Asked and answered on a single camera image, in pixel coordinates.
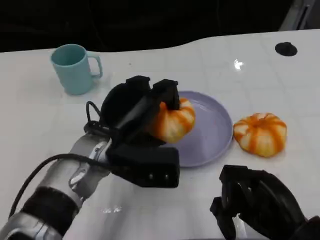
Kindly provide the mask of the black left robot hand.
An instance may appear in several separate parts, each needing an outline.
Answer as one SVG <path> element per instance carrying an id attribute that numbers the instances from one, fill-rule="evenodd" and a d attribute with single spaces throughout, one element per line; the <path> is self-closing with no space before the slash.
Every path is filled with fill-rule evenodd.
<path id="1" fill-rule="evenodd" d="M 116 85 L 101 106 L 100 122 L 115 132 L 120 143 L 139 147 L 159 147 L 166 142 L 151 134 L 160 115 L 161 103 L 178 110 L 178 82 L 163 79 L 150 86 L 150 78 L 136 75 Z"/>

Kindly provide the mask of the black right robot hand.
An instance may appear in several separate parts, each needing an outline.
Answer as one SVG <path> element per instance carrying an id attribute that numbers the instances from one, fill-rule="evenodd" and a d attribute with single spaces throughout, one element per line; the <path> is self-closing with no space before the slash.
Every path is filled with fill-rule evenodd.
<path id="1" fill-rule="evenodd" d="M 270 240 L 288 240 L 307 222 L 292 192 L 265 170 L 225 165 L 219 180 L 221 196 L 210 211 L 227 240 L 236 238 L 235 217 Z"/>

